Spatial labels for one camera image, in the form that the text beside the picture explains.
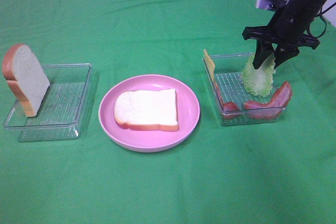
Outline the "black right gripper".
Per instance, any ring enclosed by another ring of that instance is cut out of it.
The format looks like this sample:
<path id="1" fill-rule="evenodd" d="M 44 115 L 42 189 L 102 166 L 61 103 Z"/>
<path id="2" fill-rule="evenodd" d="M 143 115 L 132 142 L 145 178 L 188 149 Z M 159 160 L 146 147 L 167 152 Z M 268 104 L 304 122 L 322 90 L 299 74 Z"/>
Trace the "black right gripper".
<path id="1" fill-rule="evenodd" d="M 316 49 L 320 41 L 318 38 L 305 34 L 311 20 L 303 16 L 294 16 L 289 9 L 278 9 L 266 26 L 245 27 L 243 38 L 255 39 L 256 52 L 253 60 L 254 69 L 259 69 L 264 61 L 274 53 L 275 68 L 285 61 L 299 54 L 297 47 Z M 277 44 L 274 52 L 272 44 Z"/>

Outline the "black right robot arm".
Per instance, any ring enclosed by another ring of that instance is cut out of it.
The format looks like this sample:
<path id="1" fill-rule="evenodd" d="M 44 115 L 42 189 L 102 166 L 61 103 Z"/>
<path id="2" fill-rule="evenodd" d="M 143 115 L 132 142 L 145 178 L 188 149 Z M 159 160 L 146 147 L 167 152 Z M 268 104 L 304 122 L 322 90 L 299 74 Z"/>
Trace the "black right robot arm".
<path id="1" fill-rule="evenodd" d="M 312 21 L 322 15 L 322 7 L 327 0 L 257 0 L 260 9 L 271 10 L 273 17 L 266 26 L 246 27 L 243 38 L 256 40 L 256 52 L 253 60 L 255 69 L 259 69 L 270 56 L 275 56 L 275 65 L 299 54 L 299 47 L 316 49 L 317 37 L 311 35 L 308 28 Z"/>

